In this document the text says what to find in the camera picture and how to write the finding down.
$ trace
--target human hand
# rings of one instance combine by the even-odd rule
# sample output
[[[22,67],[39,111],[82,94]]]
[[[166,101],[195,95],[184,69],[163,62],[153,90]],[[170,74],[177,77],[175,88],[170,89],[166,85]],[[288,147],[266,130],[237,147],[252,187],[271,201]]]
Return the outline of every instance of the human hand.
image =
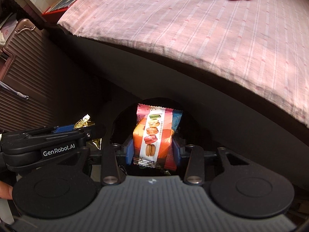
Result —
[[[13,187],[0,181],[0,198],[12,200],[12,190]]]

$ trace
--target macaron picture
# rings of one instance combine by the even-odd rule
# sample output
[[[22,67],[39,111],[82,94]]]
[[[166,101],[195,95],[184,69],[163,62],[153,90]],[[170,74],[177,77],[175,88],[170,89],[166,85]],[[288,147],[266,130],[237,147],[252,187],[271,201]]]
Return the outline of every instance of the macaron picture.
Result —
[[[155,135],[149,135],[149,136],[146,136],[144,138],[144,141],[146,144],[152,144],[154,142],[156,142],[158,140],[158,138],[155,136]]]
[[[149,115],[149,118],[151,118],[151,119],[158,119],[158,118],[161,118],[161,115],[159,115],[159,114],[151,114],[151,115]]]
[[[159,130],[156,128],[156,127],[148,127],[147,129],[146,129],[146,133],[148,134],[148,135],[155,135],[155,134],[157,134],[159,132]]]
[[[148,121],[149,127],[157,127],[160,125],[160,122],[157,119],[152,119]]]
[[[146,146],[146,156],[152,157],[155,154],[155,145],[154,144],[148,144]]]

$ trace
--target pink bed sheet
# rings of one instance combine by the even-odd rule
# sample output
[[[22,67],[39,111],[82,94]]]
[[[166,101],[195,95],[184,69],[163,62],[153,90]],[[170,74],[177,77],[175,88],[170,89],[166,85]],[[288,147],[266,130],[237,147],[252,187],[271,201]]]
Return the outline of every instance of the pink bed sheet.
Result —
[[[212,72],[309,125],[308,0],[78,0],[58,24]]]

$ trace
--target metal screw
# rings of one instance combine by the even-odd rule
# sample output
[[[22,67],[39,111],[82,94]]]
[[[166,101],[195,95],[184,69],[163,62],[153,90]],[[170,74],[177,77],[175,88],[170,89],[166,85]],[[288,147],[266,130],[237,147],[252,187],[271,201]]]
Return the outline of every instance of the metal screw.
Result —
[[[103,182],[109,185],[115,184],[117,183],[117,181],[118,181],[118,178],[115,176],[106,176],[103,178]]]
[[[189,183],[191,183],[191,184],[199,184],[199,183],[202,182],[202,178],[199,177],[199,176],[195,176],[195,175],[189,176],[189,177],[187,178],[187,182],[189,182]]]

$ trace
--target ribbed suitcase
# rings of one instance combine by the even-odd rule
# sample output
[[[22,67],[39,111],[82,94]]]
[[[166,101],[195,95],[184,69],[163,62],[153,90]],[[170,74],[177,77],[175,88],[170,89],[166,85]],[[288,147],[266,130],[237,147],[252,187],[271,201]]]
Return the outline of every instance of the ribbed suitcase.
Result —
[[[0,129],[68,124],[95,111],[100,88],[28,19],[17,24],[3,53],[9,58],[0,63],[0,81],[29,99],[0,87]]]

